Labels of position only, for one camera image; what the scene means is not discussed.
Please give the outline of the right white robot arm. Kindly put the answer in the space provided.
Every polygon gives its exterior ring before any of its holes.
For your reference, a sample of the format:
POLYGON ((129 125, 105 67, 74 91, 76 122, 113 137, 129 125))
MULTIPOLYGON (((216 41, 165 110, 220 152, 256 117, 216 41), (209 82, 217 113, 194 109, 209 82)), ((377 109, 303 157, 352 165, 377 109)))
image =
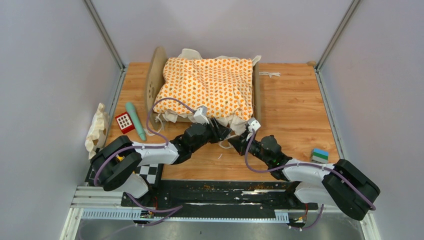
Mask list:
POLYGON ((380 188, 350 161, 314 163, 292 158, 282 152, 273 135, 257 141, 255 136, 260 127, 254 117, 247 121, 242 154, 251 154, 264 162, 274 178, 295 184, 285 195, 290 208, 298 209, 304 203, 331 205, 358 221, 368 211, 376 210, 374 202, 381 193, 380 188))

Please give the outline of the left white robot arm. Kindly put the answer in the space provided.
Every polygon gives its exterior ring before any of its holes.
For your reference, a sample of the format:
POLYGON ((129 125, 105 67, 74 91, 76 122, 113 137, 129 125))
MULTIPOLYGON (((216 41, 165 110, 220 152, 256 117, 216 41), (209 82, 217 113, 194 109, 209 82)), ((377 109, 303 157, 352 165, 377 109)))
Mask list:
POLYGON ((192 123, 183 134, 165 143, 133 142, 121 135, 90 159, 95 172, 93 183, 104 191, 120 191, 131 195, 140 206, 153 201, 151 186, 145 177, 135 174, 141 166, 178 165, 206 144, 223 141, 232 130, 197 112, 199 122, 192 123))

